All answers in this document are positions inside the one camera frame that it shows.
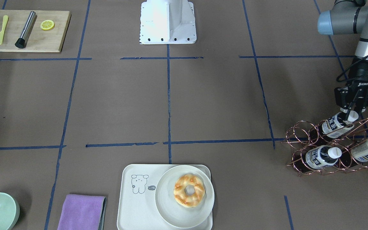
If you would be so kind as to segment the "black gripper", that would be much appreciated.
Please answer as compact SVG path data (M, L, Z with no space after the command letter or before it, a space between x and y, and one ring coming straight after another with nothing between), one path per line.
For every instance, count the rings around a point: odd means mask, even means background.
M368 60L354 59L344 87L334 89L336 105L344 111L344 122L353 123L368 107Z

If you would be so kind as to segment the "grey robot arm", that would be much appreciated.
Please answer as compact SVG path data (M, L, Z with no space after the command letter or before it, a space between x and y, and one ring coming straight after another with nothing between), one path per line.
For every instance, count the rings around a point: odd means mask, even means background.
M324 35L360 35L349 67L336 78L345 86L335 88L335 100L348 119L352 111L358 115L368 107L368 6L365 0L336 0L330 11L318 18L318 32Z

